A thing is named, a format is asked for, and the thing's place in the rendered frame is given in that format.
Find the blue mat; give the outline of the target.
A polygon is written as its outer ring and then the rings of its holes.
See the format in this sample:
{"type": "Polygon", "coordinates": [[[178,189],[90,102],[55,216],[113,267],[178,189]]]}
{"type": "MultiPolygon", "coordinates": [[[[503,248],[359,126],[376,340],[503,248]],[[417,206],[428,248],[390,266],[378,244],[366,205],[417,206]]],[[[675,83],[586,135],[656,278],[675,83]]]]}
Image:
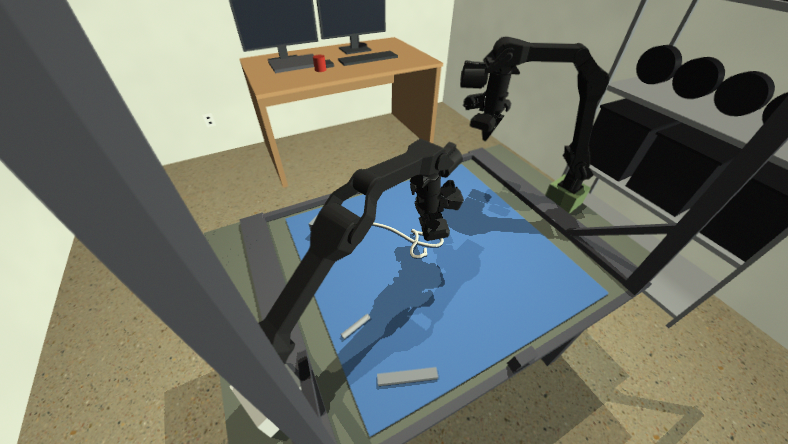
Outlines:
{"type": "Polygon", "coordinates": [[[441,212],[441,246],[413,258],[372,225],[314,295],[369,437],[608,294],[462,164],[448,180],[464,202],[441,212]],[[432,367],[436,380],[378,386],[377,373],[432,367]]]}

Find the silver metal pin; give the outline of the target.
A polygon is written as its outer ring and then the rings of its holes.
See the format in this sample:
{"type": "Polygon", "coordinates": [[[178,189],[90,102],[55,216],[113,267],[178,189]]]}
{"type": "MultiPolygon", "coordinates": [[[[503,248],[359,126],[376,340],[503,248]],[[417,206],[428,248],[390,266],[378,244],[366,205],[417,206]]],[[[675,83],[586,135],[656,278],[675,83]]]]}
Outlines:
{"type": "Polygon", "coordinates": [[[357,328],[359,328],[361,325],[363,325],[369,319],[370,319],[370,316],[368,314],[363,316],[356,323],[354,323],[352,326],[350,326],[347,330],[345,330],[343,333],[341,333],[342,338],[345,339],[347,336],[349,336],[352,332],[354,332],[357,328]]]}

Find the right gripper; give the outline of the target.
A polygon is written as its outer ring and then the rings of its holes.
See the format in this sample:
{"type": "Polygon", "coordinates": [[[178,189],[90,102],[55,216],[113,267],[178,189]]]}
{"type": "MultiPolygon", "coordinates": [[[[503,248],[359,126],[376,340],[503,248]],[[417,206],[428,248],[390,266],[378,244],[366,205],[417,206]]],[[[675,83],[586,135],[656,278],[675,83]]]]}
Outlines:
{"type": "Polygon", "coordinates": [[[493,133],[495,128],[504,118],[504,115],[501,113],[505,111],[508,112],[511,107],[510,100],[506,99],[509,92],[493,92],[488,89],[484,92],[485,98],[485,108],[484,113],[476,114],[470,121],[470,127],[483,130],[482,131],[482,139],[483,141],[487,141],[490,135],[493,133]],[[506,100],[505,100],[506,99],[506,100]],[[504,103],[504,106],[503,106],[504,103]],[[485,132],[487,131],[487,132],[485,132]]]}

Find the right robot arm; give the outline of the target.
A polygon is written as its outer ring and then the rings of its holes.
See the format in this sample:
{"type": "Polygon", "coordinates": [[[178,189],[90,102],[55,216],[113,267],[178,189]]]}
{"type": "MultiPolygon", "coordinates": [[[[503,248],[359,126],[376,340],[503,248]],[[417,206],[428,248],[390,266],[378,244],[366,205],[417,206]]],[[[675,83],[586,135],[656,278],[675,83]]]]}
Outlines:
{"type": "Polygon", "coordinates": [[[488,90],[498,93],[506,92],[511,75],[520,74],[515,65],[531,61],[571,62],[578,71],[580,101],[574,136],[572,143],[564,147],[563,154],[570,168],[564,180],[558,183],[558,186],[576,194],[584,187],[581,185],[583,181],[589,180],[594,175],[589,168],[589,141],[597,103],[604,95],[610,80],[608,73],[597,65],[587,47],[582,43],[530,43],[517,38],[501,37],[496,41],[491,52],[483,59],[483,62],[465,61],[461,72],[460,87],[481,89],[488,83],[488,90]],[[496,55],[496,60],[493,54],[496,55]],[[489,79],[488,73],[490,73],[489,79]],[[581,187],[579,187],[580,185],[581,187]]]}

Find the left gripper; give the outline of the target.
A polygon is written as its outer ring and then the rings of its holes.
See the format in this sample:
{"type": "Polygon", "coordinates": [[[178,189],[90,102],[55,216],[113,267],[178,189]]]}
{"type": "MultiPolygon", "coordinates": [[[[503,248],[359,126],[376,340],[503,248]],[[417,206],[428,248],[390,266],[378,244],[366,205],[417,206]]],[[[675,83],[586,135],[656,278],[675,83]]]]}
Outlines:
{"type": "Polygon", "coordinates": [[[412,195],[417,194],[415,207],[421,217],[420,225],[424,240],[431,241],[447,238],[450,230],[447,221],[443,219],[441,212],[438,212],[439,199],[442,199],[441,188],[434,196],[423,196],[417,192],[416,185],[410,183],[412,195]],[[411,189],[412,188],[412,189],[411,189]],[[415,191],[416,190],[416,191],[415,191]],[[419,203],[420,202],[420,203],[419,203]]]}

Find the white rope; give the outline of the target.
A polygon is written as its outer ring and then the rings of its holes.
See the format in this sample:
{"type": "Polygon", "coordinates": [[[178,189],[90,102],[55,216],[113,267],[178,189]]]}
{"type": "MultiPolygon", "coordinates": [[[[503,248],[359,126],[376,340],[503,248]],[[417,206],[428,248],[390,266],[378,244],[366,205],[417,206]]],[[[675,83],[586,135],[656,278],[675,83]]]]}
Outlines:
{"type": "Polygon", "coordinates": [[[373,225],[375,225],[375,226],[379,226],[379,227],[383,227],[383,228],[386,228],[386,229],[389,229],[389,230],[391,230],[391,231],[393,231],[393,232],[395,232],[395,233],[397,233],[397,234],[401,235],[402,237],[406,238],[407,240],[411,241],[413,244],[412,244],[412,246],[410,247],[410,255],[411,255],[413,258],[421,258],[421,257],[423,257],[423,256],[426,256],[426,255],[427,255],[427,248],[424,248],[424,253],[422,253],[422,254],[420,254],[420,255],[415,255],[415,254],[413,254],[413,248],[414,248],[414,246],[415,246],[416,244],[423,245],[423,246],[428,246],[428,247],[438,247],[438,246],[441,246],[441,245],[443,244],[443,242],[444,242],[443,238],[442,238],[442,239],[440,239],[440,243],[438,243],[438,244],[428,244],[428,243],[424,243],[424,242],[419,242],[419,241],[418,241],[418,234],[420,234],[420,235],[423,235],[423,233],[422,233],[422,232],[419,232],[419,231],[416,231],[415,229],[412,229],[412,230],[411,230],[411,232],[415,234],[415,240],[413,240],[413,239],[409,238],[408,236],[406,236],[405,234],[403,234],[403,233],[399,232],[398,230],[396,230],[396,229],[394,229],[394,228],[392,228],[392,227],[389,227],[389,226],[386,226],[386,225],[383,225],[383,224],[379,224],[379,223],[373,223],[373,225]]]}

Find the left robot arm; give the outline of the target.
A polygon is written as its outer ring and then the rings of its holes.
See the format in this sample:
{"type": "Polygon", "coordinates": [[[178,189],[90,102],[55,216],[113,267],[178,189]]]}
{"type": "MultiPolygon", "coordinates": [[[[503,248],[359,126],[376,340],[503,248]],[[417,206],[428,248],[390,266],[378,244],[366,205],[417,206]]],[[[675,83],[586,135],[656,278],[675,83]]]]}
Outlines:
{"type": "Polygon", "coordinates": [[[266,318],[259,322],[284,364],[295,348],[290,339],[293,328],[334,263],[350,255],[366,236],[382,193],[411,178],[410,183],[418,185],[417,192],[423,196],[434,196],[441,188],[444,198],[439,199],[438,212],[444,212],[444,208],[459,210],[464,201],[461,191],[453,180],[441,187],[441,177],[447,178],[462,160],[452,142],[443,148],[418,139],[404,154],[358,169],[348,183],[331,193],[311,228],[309,250],[266,318]],[[358,192],[366,196],[362,217],[342,206],[358,192]]]}

